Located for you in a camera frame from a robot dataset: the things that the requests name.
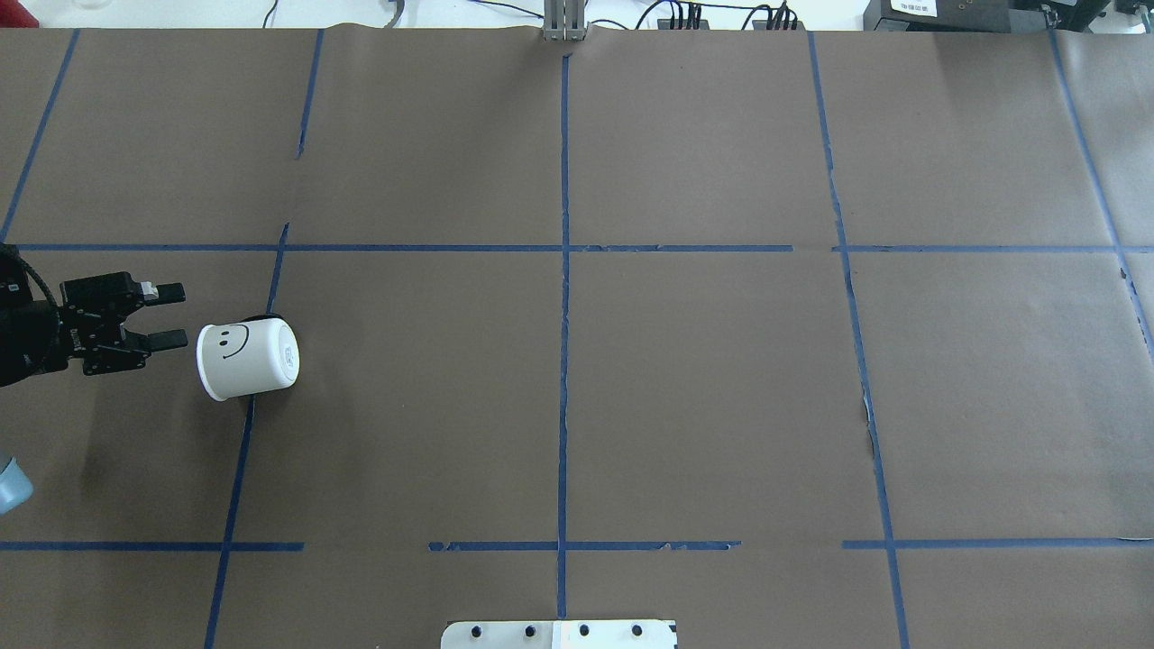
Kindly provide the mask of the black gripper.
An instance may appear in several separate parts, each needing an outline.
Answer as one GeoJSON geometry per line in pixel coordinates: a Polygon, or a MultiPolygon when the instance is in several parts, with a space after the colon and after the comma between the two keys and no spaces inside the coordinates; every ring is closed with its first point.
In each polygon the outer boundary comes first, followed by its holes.
{"type": "Polygon", "coordinates": [[[145,305],[186,301],[182,283],[136,282],[127,271],[103,274],[60,284],[61,341],[67,358],[82,361],[87,375],[143,370],[150,352],[186,348],[186,330],[140,335],[123,328],[145,305]]]}

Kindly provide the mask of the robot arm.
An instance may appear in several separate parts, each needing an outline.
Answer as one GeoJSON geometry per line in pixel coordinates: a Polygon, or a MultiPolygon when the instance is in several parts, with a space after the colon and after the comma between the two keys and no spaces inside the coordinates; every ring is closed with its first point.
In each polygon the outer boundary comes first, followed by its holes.
{"type": "Polygon", "coordinates": [[[185,330],[138,334],[126,329],[133,313],[182,303],[181,283],[136,282],[127,271],[69,279],[50,290],[18,247],[3,245],[1,383],[68,370],[82,361],[87,375],[143,370],[160,351],[188,344],[185,330]]]}

